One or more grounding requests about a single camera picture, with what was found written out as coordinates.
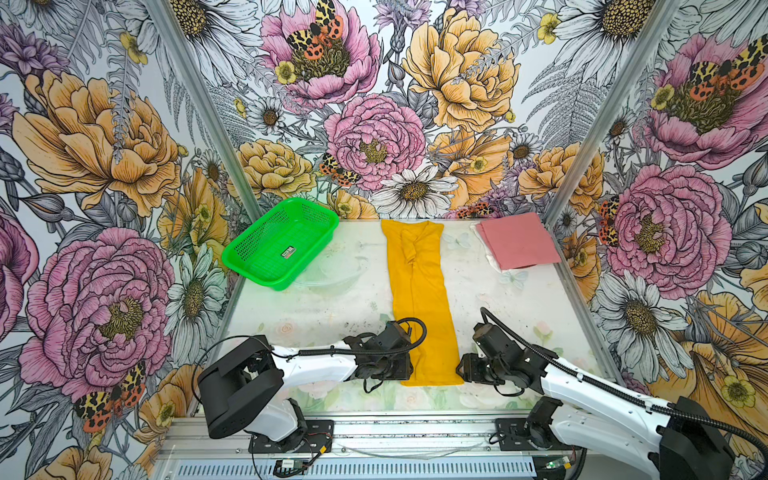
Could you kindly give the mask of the yellow t shirt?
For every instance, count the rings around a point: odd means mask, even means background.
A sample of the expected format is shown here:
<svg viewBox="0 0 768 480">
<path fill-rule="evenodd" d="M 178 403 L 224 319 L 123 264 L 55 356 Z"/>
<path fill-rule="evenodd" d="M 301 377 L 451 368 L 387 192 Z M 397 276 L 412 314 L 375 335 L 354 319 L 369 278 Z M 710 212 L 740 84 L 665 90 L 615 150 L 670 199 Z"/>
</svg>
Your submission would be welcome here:
<svg viewBox="0 0 768 480">
<path fill-rule="evenodd" d="M 441 269 L 441 236 L 444 226 L 433 222 L 381 222 L 387 240 L 387 267 L 396 318 L 417 318 L 425 326 L 413 327 L 411 377 L 406 387 L 457 386 L 459 349 Z"/>
</svg>

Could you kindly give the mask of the green plastic basket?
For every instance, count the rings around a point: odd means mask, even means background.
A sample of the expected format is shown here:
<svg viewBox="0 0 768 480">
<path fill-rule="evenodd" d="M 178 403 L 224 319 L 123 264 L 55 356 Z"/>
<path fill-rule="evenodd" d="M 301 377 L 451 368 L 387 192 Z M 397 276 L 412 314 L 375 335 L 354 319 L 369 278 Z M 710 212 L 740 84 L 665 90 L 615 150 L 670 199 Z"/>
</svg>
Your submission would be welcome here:
<svg viewBox="0 0 768 480">
<path fill-rule="evenodd" d="M 225 247 L 222 262 L 260 286 L 282 291 L 330 243 L 339 222 L 334 211 L 306 199 L 283 200 Z"/>
</svg>

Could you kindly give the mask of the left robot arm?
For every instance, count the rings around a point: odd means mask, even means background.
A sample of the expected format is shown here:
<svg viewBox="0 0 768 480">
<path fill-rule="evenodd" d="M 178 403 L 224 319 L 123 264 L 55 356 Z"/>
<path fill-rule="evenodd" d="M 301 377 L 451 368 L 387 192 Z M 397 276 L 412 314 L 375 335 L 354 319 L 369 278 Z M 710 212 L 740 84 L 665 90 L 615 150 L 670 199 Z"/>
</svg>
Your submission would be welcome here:
<svg viewBox="0 0 768 480">
<path fill-rule="evenodd" d="M 286 391 L 322 382 L 380 386 L 406 381 L 411 353 L 427 338 L 416 318 L 388 321 L 379 333 L 347 336 L 309 349 L 271 345 L 263 335 L 244 336 L 197 378 L 208 435 L 224 439 L 245 432 L 252 453 L 296 452 L 333 431 L 330 421 L 309 421 Z"/>
</svg>

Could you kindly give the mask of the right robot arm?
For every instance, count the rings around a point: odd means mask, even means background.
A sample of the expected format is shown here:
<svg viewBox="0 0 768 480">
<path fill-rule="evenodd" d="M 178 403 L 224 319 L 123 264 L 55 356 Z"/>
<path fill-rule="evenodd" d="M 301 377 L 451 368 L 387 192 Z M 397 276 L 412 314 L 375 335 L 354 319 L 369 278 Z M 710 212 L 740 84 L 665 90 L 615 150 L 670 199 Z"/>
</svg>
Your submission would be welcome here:
<svg viewBox="0 0 768 480">
<path fill-rule="evenodd" d="M 478 352 L 456 368 L 466 383 L 514 384 L 540 398 L 523 420 L 499 424 L 498 439 L 537 450 L 573 447 L 610 457 L 653 479 L 727 479 L 735 454 L 706 411 L 614 385 L 538 345 L 519 343 L 502 327 L 478 323 Z"/>
</svg>

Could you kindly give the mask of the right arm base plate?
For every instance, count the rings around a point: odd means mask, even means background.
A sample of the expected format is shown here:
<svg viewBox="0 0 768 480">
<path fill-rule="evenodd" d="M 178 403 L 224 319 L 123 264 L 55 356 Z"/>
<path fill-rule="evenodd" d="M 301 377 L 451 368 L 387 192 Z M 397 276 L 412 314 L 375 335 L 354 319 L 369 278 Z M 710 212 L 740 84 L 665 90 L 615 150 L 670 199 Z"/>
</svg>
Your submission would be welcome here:
<svg viewBox="0 0 768 480">
<path fill-rule="evenodd" d="M 573 447 L 560 442 L 549 426 L 530 423 L 524 418 L 497 418 L 495 432 L 489 437 L 491 445 L 505 452 L 571 451 Z"/>
</svg>

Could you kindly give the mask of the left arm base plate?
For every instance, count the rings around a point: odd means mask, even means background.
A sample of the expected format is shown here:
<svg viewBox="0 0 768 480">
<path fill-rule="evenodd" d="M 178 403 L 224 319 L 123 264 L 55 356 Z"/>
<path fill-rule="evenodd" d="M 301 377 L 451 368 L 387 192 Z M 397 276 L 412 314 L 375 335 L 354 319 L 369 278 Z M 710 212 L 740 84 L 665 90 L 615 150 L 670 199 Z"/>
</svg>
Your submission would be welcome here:
<svg viewBox="0 0 768 480">
<path fill-rule="evenodd" d="M 335 422 L 329 419 L 310 419 L 286 439 L 273 441 L 263 434 L 252 436 L 248 446 L 251 454 L 317 453 L 332 441 Z"/>
</svg>

